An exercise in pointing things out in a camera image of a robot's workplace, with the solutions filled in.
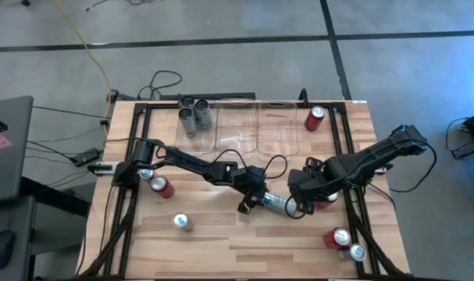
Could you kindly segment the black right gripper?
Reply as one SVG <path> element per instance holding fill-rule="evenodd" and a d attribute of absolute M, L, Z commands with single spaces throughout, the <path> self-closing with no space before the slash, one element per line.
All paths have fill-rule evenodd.
<path fill-rule="evenodd" d="M 292 169 L 287 178 L 290 196 L 288 208 L 299 208 L 306 215 L 315 213 L 315 201 L 325 201 L 338 192 L 338 187 L 324 173 L 326 163 L 317 158 L 306 158 L 302 169 Z"/>

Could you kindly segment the black metal table frame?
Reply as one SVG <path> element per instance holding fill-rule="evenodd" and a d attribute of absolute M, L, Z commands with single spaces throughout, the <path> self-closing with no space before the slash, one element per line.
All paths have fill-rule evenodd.
<path fill-rule="evenodd" d="M 119 101 L 112 115 L 108 137 L 111 140 L 140 136 L 143 110 L 152 105 L 148 137 L 174 144 L 177 115 L 174 101 Z M 289 160 L 289 169 L 299 168 L 309 155 L 333 156 L 337 145 L 344 152 L 347 141 L 342 114 L 346 112 L 350 133 L 359 151 L 376 142 L 365 101 L 319 102 L 332 105 L 340 142 L 334 144 L 329 116 L 316 132 L 304 129 L 308 108 L 298 102 L 299 153 Z M 132 279 L 355 279 L 354 262 L 341 261 L 335 250 L 325 248 L 322 235 L 335 226 L 348 226 L 343 195 L 317 215 L 301 220 L 288 219 L 265 208 L 255 208 L 250 215 L 237 212 L 242 196 L 229 187 L 215 187 L 201 176 L 179 168 L 162 168 L 160 174 L 173 182 L 176 192 L 169 200 L 141 185 L 127 252 L 123 278 Z M 106 202 L 112 176 L 99 176 L 87 217 L 86 252 L 80 273 L 89 269 L 98 257 L 101 237 L 109 240 L 120 189 L 113 188 Z M 410 272 L 393 205 L 376 190 L 365 194 L 372 234 L 388 258 L 402 271 Z M 172 217 L 185 212 L 194 218 L 194 231 L 175 230 Z"/>

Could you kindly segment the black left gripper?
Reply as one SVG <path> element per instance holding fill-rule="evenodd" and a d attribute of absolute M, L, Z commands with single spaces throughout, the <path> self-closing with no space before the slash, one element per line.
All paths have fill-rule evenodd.
<path fill-rule="evenodd" d="M 259 200 L 270 196 L 266 186 L 265 170 L 254 165 L 238 169 L 238 191 L 244 195 L 244 199 L 238 205 L 238 211 L 250 214 L 256 206 L 253 197 Z"/>

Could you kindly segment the dark grey desk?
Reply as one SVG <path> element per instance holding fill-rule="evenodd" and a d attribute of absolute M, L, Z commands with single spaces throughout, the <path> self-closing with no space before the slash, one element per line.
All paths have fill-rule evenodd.
<path fill-rule="evenodd" d="M 79 217 L 85 219 L 91 203 L 82 197 L 22 177 L 20 196 L 0 202 L 0 232 L 16 234 L 9 264 L 0 270 L 0 281 L 30 281 L 39 254 L 80 245 Z"/>

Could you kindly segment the clear plastic bin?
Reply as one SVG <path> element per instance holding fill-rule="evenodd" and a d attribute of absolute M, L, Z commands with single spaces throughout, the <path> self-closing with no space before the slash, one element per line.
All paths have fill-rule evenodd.
<path fill-rule="evenodd" d="M 251 99 L 222 99 L 217 105 L 216 146 L 218 152 L 233 149 L 243 159 L 257 150 L 258 106 Z"/>
<path fill-rule="evenodd" d="M 275 155 L 291 158 L 299 152 L 298 108 L 288 101 L 258 103 L 258 156 L 269 160 Z"/>
<path fill-rule="evenodd" d="M 208 130 L 203 130 L 198 123 L 198 116 L 196 110 L 193 112 L 196 124 L 198 128 L 198 134 L 196 137 L 188 137 L 179 120 L 179 111 L 182 109 L 179 104 L 179 111 L 177 113 L 178 124 L 176 132 L 175 146 L 181 151 L 187 152 L 192 155 L 202 156 L 210 154 L 215 149 L 216 142 L 216 125 L 217 125 L 217 110 L 216 105 L 213 102 L 206 100 L 210 104 L 210 112 L 212 115 L 212 127 Z"/>

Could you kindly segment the black power adapter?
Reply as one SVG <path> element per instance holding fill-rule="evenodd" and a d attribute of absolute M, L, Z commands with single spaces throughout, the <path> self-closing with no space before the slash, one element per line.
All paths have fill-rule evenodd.
<path fill-rule="evenodd" d="M 92 148 L 80 154 L 69 157 L 69 160 L 76 166 L 81 167 L 98 160 L 102 154 L 102 149 Z"/>

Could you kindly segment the red cola can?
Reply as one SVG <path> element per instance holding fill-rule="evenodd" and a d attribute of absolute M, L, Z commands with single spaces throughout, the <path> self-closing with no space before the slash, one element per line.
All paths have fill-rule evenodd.
<path fill-rule="evenodd" d="M 325 115 L 326 113 L 322 106 L 312 107 L 304 122 L 305 129 L 311 132 L 316 131 L 325 118 Z"/>
<path fill-rule="evenodd" d="M 324 209 L 333 204 L 337 199 L 339 195 L 338 193 L 331 194 L 327 197 L 322 197 L 315 203 L 315 207 L 318 209 Z"/>
<path fill-rule="evenodd" d="M 336 227 L 323 235 L 323 243 L 329 249 L 343 249 L 351 244 L 351 234 L 342 227 Z"/>
<path fill-rule="evenodd" d="M 164 199 L 171 198 L 175 189 L 171 182 L 164 176 L 156 176 L 151 180 L 151 188 L 156 192 L 160 197 Z"/>

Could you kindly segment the black computer mouse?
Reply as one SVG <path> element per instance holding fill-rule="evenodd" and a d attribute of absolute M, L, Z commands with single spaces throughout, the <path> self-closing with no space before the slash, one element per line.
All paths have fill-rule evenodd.
<path fill-rule="evenodd" d="M 0 270 L 4 269 L 10 262 L 16 234 L 9 229 L 0 232 Z"/>

